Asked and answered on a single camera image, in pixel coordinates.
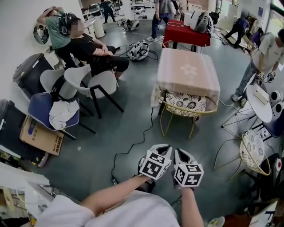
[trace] table with red cloth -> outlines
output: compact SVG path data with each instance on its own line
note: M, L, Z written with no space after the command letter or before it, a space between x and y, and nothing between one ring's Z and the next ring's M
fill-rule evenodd
M208 35L207 33L199 33L197 31L192 30L189 26L179 26L177 23L183 24L183 21L169 20L168 22L163 41L166 47L168 47L168 41L174 42L174 49L177 48L178 43L191 44L195 46L195 48L196 46L208 47L211 45L210 35Z

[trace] tablecloth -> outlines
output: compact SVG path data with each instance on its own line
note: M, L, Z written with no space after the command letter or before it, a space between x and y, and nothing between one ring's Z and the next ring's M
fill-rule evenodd
M164 48L158 66L151 106L158 106L161 90L209 97L218 105L220 85L210 56L191 51ZM206 111L215 109L211 103Z
M168 47L168 41L175 41L178 43L187 43L200 47L208 47L211 45L210 36L207 33L199 33L192 30L189 26L177 27L171 25L173 23L183 24L183 21L169 20L166 27L165 37L163 43Z

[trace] gray floor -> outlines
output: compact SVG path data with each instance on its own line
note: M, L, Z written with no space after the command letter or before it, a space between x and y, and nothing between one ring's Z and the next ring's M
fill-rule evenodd
M140 27L135 32L150 35L150 25L150 20L141 20ZM123 35L121 28L116 26L114 23L106 25L107 34L101 39L105 44L122 46L146 39L145 36L137 34ZM150 49L156 51L158 55L161 53L160 46L155 43L150 46ZM220 40L213 38L211 46L203 48L202 53L210 55L213 59L221 87L220 99L227 104L232 104L230 96L238 86L250 61L249 55L231 46L224 46ZM96 116L82 117L82 122L92 127L97 134L93 135L80 126L70 128L69 132L74 134L77 140L65 138L60 156L50 157L43 168L34 171L44 174L52 185L78 200L84 199L99 189L111 186L110 171L115 153L127 152L133 143L141 142L143 130L151 126L150 96L157 67L158 61L150 58L131 62L129 69L121 77L118 91L113 95L125 112L119 112L106 99L99 100L103 118L99 120ZM279 73L276 81L269 84L269 90L282 86L284 80L281 76ZM95 113L91 100L81 101ZM233 138L231 134L221 129L221 124L233 112L234 108L225 107L219 102L218 111L201 117L196 123L191 139L187 140L191 126L190 119L174 117L167 136L163 137L159 125L158 108L154 108L153 128L146 132L145 143L133 147L129 155L117 158L115 176L120 181L132 177L137 172L139 159L145 155L148 148L154 144L170 144L174 148L190 152L204 168L205 174L201 185L194 192L204 220L242 211L251 200L239 200L239 196L250 186L251 180L241 176L227 182L238 166L237 161L219 170L213 170L219 147L225 140ZM244 131L253 122L254 120L244 121L242 130ZM237 125L233 125L231 129L238 131ZM269 143L275 152L278 152L280 139L272 138ZM237 157L239 145L239 142L227 144L220 156L219 164ZM271 155L272 150L268 146L266 148L267 156ZM180 196L180 191L173 189L170 175L172 170L173 166L157 181L154 189L154 194L161 196L169 203ZM180 215L180 205L177 205L175 210Z

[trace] floral cushion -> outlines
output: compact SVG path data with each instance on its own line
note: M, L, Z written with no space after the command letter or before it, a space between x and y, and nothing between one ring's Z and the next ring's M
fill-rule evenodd
M196 96L190 94L183 94L178 92L167 92L166 102L183 109L194 111L205 111L206 98L203 96Z
M248 154L249 152L256 164L259 166L264 158L264 143L260 134L254 130L248 130L244 134L244 141L247 149L245 148L243 142L241 142L240 146L240 155L243 161L246 163L247 166L255 166L255 164L251 160L251 157Z

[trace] round white table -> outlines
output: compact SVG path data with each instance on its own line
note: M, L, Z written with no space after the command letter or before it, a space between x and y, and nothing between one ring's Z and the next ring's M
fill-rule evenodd
M270 122L272 120L272 109L269 102L263 104L263 102L253 94L253 85L247 87L246 93L248 101L257 117L263 122Z

